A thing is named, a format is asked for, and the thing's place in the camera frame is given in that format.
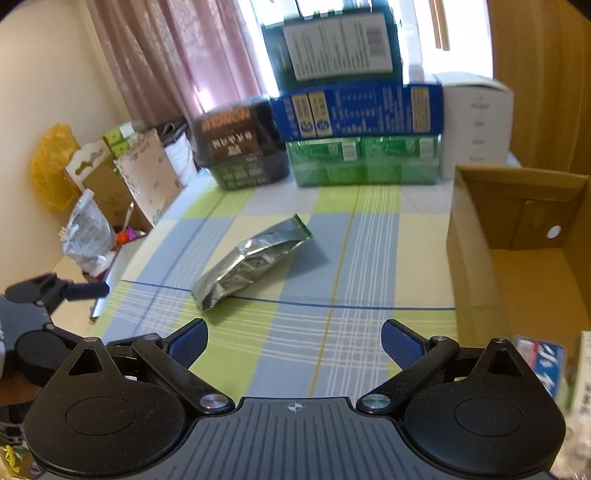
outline pink curtain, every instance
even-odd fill
[[[87,3],[134,120],[192,120],[265,90],[238,0]]]

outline blue package in box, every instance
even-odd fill
[[[307,87],[272,99],[271,106],[286,142],[443,132],[443,89],[435,82],[368,80]]]

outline white box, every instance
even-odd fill
[[[443,85],[441,176],[456,165],[506,165],[513,125],[513,91],[497,80],[464,72],[435,75]]]

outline table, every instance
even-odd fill
[[[191,370],[230,395],[349,396],[397,371],[380,329],[396,318],[456,337],[445,252],[451,183],[224,192],[208,174],[170,207],[94,327],[104,341],[206,319]],[[314,238],[265,277],[200,314],[190,289],[236,244],[298,213]]]

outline brown label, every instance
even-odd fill
[[[201,122],[212,160],[247,155],[259,150],[251,110],[242,107],[212,115]]]

